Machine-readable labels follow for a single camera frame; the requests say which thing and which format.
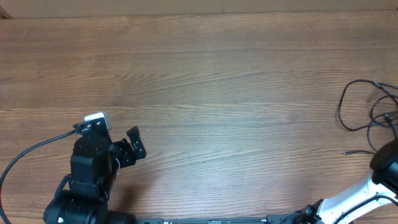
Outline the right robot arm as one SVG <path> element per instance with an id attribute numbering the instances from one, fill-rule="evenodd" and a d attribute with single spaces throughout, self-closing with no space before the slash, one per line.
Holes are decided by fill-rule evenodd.
<path id="1" fill-rule="evenodd" d="M 381 147 L 369 166 L 365 178 L 316 203 L 302 223 L 351 223 L 383 205 L 397 205 L 397 140 Z"/>

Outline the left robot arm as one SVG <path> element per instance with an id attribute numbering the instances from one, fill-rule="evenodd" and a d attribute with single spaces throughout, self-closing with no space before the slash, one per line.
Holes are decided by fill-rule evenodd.
<path id="1" fill-rule="evenodd" d="M 119 170 L 146 157 L 139 128 L 126 132 L 129 139 L 113 142 L 106 126 L 84 129 L 70 159 L 71 173 L 58 185 L 44 211 L 46 224 L 135 223 L 131 213 L 108 208 Z"/>

